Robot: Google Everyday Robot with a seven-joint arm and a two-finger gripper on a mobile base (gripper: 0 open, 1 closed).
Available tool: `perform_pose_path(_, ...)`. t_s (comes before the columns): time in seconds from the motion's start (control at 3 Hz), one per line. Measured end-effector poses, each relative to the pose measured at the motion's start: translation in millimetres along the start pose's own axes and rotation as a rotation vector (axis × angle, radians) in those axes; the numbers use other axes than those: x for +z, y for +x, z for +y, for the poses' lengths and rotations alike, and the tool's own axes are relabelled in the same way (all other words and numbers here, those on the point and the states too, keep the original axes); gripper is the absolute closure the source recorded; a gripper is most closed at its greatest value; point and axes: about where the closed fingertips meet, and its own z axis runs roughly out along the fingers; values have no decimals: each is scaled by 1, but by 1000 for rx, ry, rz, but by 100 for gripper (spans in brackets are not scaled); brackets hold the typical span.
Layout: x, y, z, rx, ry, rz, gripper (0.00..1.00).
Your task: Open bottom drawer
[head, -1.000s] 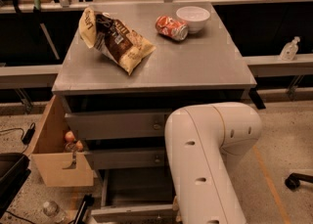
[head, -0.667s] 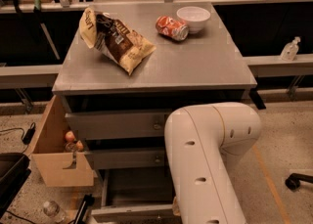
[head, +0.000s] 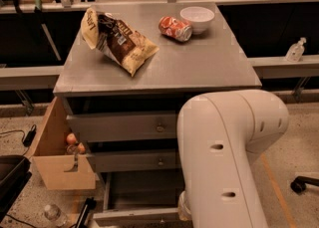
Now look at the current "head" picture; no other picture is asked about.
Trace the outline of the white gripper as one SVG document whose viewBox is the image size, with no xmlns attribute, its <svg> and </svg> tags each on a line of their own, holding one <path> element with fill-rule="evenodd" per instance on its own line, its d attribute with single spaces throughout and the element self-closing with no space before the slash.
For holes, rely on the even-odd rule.
<svg viewBox="0 0 319 228">
<path fill-rule="evenodd" d="M 178 198 L 177 212 L 181 221 L 191 220 L 191 211 L 185 191 L 183 191 Z"/>
</svg>

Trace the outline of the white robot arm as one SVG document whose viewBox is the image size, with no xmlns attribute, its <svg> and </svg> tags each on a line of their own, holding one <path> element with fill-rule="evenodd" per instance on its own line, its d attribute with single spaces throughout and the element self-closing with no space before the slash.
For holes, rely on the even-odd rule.
<svg viewBox="0 0 319 228">
<path fill-rule="evenodd" d="M 250 169 L 288 127 L 262 90 L 202 94 L 179 112 L 176 135 L 193 228 L 268 228 Z"/>
</svg>

